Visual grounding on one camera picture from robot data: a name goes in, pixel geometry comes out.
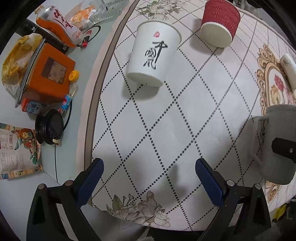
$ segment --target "ornate frame pattern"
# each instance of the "ornate frame pattern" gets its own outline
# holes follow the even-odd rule
[[[284,77],[284,81],[291,89],[287,75],[284,72],[280,62],[275,58],[272,51],[266,44],[263,44],[263,49],[259,49],[258,53],[259,57],[257,58],[257,63],[260,69],[257,70],[255,75],[257,76],[257,84],[260,88],[260,105],[261,105],[261,113],[262,115],[266,115],[266,109],[270,106],[270,98],[269,98],[269,82],[268,75],[272,69],[276,69],[279,71]],[[293,97],[294,103],[296,103],[296,97],[291,91],[291,95]]]

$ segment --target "yellow plastic bag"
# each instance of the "yellow plastic bag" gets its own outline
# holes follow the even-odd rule
[[[272,220],[276,219],[278,221],[279,218],[285,213],[286,209],[287,209],[286,203],[280,206],[279,208],[277,208]]]
[[[40,34],[32,33],[24,36],[17,41],[5,59],[2,66],[2,84],[13,96],[16,96],[30,58],[41,41]]]

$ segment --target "mug handle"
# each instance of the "mug handle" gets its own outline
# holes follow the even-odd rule
[[[267,121],[269,119],[268,116],[259,116],[254,120],[253,123],[253,133],[252,133],[252,143],[251,143],[251,155],[252,157],[256,160],[256,162],[261,166],[262,161],[257,157],[256,152],[255,152],[255,136],[257,134],[257,127],[258,127],[258,122],[259,121]]]

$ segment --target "red paper cup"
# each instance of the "red paper cup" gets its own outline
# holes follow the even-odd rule
[[[208,43],[224,48],[231,44],[239,22],[239,11],[230,2],[209,0],[205,4],[200,31]]]

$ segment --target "blue gripper pad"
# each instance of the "blue gripper pad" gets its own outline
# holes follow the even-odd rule
[[[223,191],[201,160],[204,159],[199,158],[196,160],[195,172],[204,186],[212,203],[218,207],[221,207],[223,205]]]
[[[87,204],[92,192],[94,191],[98,181],[100,180],[101,176],[104,172],[104,162],[100,158],[94,159],[97,164],[93,167],[87,178],[85,179],[84,183],[78,190],[77,195],[77,202],[76,205],[80,208],[81,206]]]

